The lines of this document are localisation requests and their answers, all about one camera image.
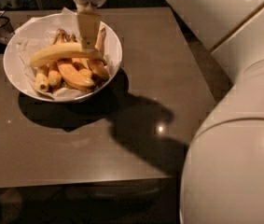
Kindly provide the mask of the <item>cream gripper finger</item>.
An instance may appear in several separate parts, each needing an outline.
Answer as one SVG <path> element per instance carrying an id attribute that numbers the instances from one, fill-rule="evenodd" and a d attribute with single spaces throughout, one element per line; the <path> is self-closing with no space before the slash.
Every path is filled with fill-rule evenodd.
<path id="1" fill-rule="evenodd" d="M 82 49 L 85 51 L 95 50 L 101 16 L 98 13 L 78 13 L 76 20 Z"/>

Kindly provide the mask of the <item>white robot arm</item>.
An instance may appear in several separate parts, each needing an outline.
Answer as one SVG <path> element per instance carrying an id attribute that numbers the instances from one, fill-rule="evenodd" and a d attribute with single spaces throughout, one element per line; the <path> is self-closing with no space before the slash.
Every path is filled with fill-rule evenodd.
<path id="1" fill-rule="evenodd" d="M 187 149 L 140 139 L 155 117 L 128 93 L 117 98 L 118 133 L 176 173 L 146 224 L 264 224 L 264 0 L 165 0 L 209 49 L 233 86 Z"/>

